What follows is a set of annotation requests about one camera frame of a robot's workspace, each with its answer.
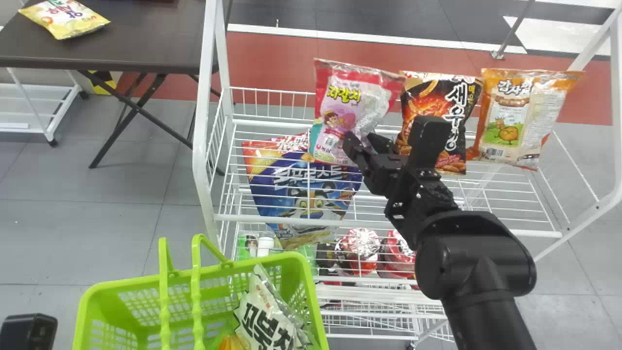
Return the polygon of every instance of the table leg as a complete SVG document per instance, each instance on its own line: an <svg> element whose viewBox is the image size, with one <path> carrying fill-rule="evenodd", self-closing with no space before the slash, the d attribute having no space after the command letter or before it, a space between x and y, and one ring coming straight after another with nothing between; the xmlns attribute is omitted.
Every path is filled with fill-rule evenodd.
<svg viewBox="0 0 622 350"><path fill-rule="evenodd" d="M112 135L110 135L110 137L106 140L106 143L104 144L104 146L100 149L100 151L95 156L95 159L93 159L91 164L88 166L90 169L97 168L97 165L99 165L101 159L104 158L104 156L106 155L106 153L108 152L110 147L113 145L113 143L116 141L116 139L119 137L119 135L123 132L123 130L125 130L125 128L128 127L130 122L132 122L134 117L140 112L140 110L145 105L145 103L147 103L147 101L151 98L151 96L153 96L153 94L154 94L154 92L156 92L157 88L160 87L160 85L162 84L162 82L164 81L165 78L166 78L166 74L158 74L158 75L156 75L154 81L151 83L151 86L149 87L149 89L147 89L147 92L145 92L145 94L141 97L141 99L138 101L138 103L132 102L131 100L126 98L124 95L121 95L120 93L118 93L115 89L110 88L110 90L112 90L112 91L108 91L108 92L110 92L110 94L114 95L116 98L120 99L121 101L125 102L127 105L132 107L132 110L128 113L128 115L125 118L123 118L123 120L121 120L119 125L114 129ZM104 81L102 81L103 84L99 84L98 81L94 81L94 82L97 83L100 86L105 85L107 87L110 87ZM119 95L119 96L123 97L123 99L128 99L129 102L131 102L131 103L128 103L128 102L124 101L121 97L116 96L116 95Z"/></svg>
<svg viewBox="0 0 622 350"><path fill-rule="evenodd" d="M147 101L149 101L151 96L153 96L153 94L160 87L160 85L162 85L162 82L166 78L167 74L158 74L158 75L156 75L155 79L151 83L151 86L149 87L149 89L147 89L145 94L143 94L143 96L141 97L141 99L137 103L134 103L129 96L126 96L128 91L126 91L126 95L124 95L124 94L118 92L116 89L112 88L110 85L106 84L105 81L103 81L102 79L100 79L96 75L90 73L89 71L87 71L87 70L79 70L78 72L80 74L84 75L85 77L89 78L93 83L99 85L101 88L106 90L108 93L110 93L110 95L116 97L119 101L125 103L126 106L130 106L132 108L132 110L128 113L128 115L123 120L121 120L120 123L119 122L117 123L118 125L117 125L117 127L115 127L112 135L110 135L108 140L106 140L106 143L104 144L104 146L100 149L99 153L95 156L95 159L88 166L90 169L97 168L97 165L99 165L100 161L102 160L102 158L104 158L104 156L106 155L106 153L108 152L110 147L113 145L113 143L116 141L116 139L119 137L119 135L123 132L123 130L125 130L125 128L129 125L129 123L134 119L134 117L138 113L140 113L142 116L147 118L153 124L157 125L161 129L166 131L169 135L171 135L174 138L176 138L179 141L181 141L181 143L183 143L186 146L188 146L188 148L192 149L192 143L188 140L188 138L184 138L182 135L177 133L175 130L171 129L168 125L166 125L163 122L161 122L159 119L157 119L156 117L151 115L151 113L149 113L148 111L146 111L143 108L145 103L147 103ZM136 83L136 84L140 83L143 78L144 78L144 74L140 74L138 76L137 80L134 83ZM224 176L225 175L225 173L218 167L216 167L216 172L220 176Z"/></svg>
<svg viewBox="0 0 622 350"><path fill-rule="evenodd" d="M146 73L140 73L138 77L136 77L132 85L130 85L130 87L125 91L125 94L124 94L125 97L131 97L134 94L134 89L138 87L138 85L141 84L142 80L145 79L146 76L147 76ZM115 128L119 127L119 124L121 123L121 120L123 120L123 117L125 116L125 111L127 109L128 109L128 105L123 104L123 110L121 110L121 114L119 114L119 119L117 119L117 124L114 126Z"/></svg>
<svg viewBox="0 0 622 350"><path fill-rule="evenodd" d="M188 76L190 78L192 78L192 80L196 81L198 83L198 76L194 75L194 74L188 74ZM210 92L212 92L214 95L216 95L216 97L220 98L220 92L214 90L214 88L210 87Z"/></svg>

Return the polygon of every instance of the snack bag in basket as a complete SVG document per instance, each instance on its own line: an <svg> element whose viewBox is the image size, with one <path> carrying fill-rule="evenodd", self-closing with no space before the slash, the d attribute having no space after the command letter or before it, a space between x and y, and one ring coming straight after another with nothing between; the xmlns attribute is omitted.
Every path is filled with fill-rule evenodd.
<svg viewBox="0 0 622 350"><path fill-rule="evenodd" d="M482 69L481 74L484 97L469 159L536 170L566 93L583 72Z"/></svg>
<svg viewBox="0 0 622 350"><path fill-rule="evenodd" d="M401 154L409 154L408 136L420 115L433 115L452 124L452 133L440 153L436 168L442 173L465 174L465 122L480 97L482 82L476 77L441 73L401 72L405 77L402 102L402 131L397 136Z"/></svg>
<svg viewBox="0 0 622 350"><path fill-rule="evenodd" d="M361 186L358 168L315 162L308 133L242 143L246 172L259 215L341 220ZM336 227L267 224L283 249L331 240Z"/></svg>
<svg viewBox="0 0 622 350"><path fill-rule="evenodd" d="M246 350L306 349L316 343L305 323L281 298L259 263L249 275L248 292L233 311L236 335Z"/></svg>
<svg viewBox="0 0 622 350"><path fill-rule="evenodd" d="M356 166L343 151L352 131L365 146L367 134L399 96L404 79L380 69L315 59L315 120L309 153L317 161Z"/></svg>
<svg viewBox="0 0 622 350"><path fill-rule="evenodd" d="M57 40L84 35L110 23L75 0L47 0L18 11L46 28Z"/></svg>

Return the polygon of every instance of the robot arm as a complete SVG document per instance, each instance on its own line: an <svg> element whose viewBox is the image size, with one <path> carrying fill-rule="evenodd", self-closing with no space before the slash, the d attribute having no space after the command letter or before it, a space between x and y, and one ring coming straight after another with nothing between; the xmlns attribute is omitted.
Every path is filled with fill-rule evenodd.
<svg viewBox="0 0 622 350"><path fill-rule="evenodd" d="M442 302L458 348L535 349L514 297L533 290L536 266L494 214L460 210L440 181L435 164L450 129L439 117L418 116L407 156L373 133L371 147L348 133L343 149L368 189L387 197L384 214L417 250L419 288Z"/></svg>

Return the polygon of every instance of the barcode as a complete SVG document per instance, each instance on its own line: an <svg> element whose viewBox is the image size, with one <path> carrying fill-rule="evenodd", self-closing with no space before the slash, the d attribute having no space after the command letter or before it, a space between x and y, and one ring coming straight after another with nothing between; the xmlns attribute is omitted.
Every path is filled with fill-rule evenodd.
<svg viewBox="0 0 622 350"><path fill-rule="evenodd" d="M332 147L337 143L337 139L334 138L326 138L324 140L324 146Z"/></svg>
<svg viewBox="0 0 622 350"><path fill-rule="evenodd" d="M496 149L496 148L488 148L486 150L486 154L489 156L502 156L503 155L503 150L502 149Z"/></svg>

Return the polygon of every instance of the blue snack bag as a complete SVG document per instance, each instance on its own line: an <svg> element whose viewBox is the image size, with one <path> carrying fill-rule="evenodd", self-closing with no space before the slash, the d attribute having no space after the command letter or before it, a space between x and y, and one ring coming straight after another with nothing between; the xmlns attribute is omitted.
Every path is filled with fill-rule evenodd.
<svg viewBox="0 0 622 350"><path fill-rule="evenodd" d="M340 220L363 179L358 168L315 162L309 134L242 143L251 193L259 215ZM336 227L267 224L286 250L331 240Z"/></svg>

